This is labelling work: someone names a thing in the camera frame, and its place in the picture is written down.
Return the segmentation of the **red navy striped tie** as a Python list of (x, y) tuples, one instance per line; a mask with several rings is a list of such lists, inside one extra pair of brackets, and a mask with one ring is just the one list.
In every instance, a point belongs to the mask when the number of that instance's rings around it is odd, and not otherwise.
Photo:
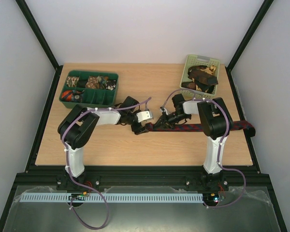
[[(153, 131), (153, 124), (147, 123), (145, 125), (145, 128), (148, 129), (149, 131)], [(208, 137), (218, 138), (225, 134), (226, 129), (227, 129), (227, 124), (226, 124), (225, 119), (223, 119), (222, 122), (210, 123), (210, 124), (208, 123), (182, 124), (182, 125), (175, 124), (174, 126), (171, 126), (170, 128), (166, 128), (164, 130), (159, 130), (159, 131), (154, 131), (154, 132), (203, 132)], [(227, 135), (229, 135), (230, 131), (237, 131), (237, 130), (247, 131), (250, 137), (254, 137), (256, 135), (255, 128), (249, 122), (245, 120), (229, 123)]]

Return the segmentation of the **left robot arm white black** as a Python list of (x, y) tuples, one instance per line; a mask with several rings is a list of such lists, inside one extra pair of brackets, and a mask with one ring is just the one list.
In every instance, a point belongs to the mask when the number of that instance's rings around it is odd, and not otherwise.
[(107, 108), (90, 108), (76, 105), (58, 127), (61, 142), (66, 153), (66, 172), (78, 178), (85, 171), (83, 163), (84, 146), (94, 129), (101, 125), (130, 125), (132, 132), (139, 135), (147, 132), (143, 122), (153, 119), (147, 103), (138, 102), (128, 96), (122, 103)]

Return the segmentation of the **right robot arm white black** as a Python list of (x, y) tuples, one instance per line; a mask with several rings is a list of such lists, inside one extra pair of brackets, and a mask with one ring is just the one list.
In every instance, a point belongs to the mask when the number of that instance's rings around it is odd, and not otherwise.
[(187, 101), (182, 94), (172, 97), (175, 111), (161, 107), (162, 115), (155, 124), (148, 125), (151, 131), (182, 132), (200, 131), (207, 136), (206, 157), (199, 177), (204, 189), (213, 189), (223, 183), (222, 157), (227, 136), (233, 120), (222, 98)]

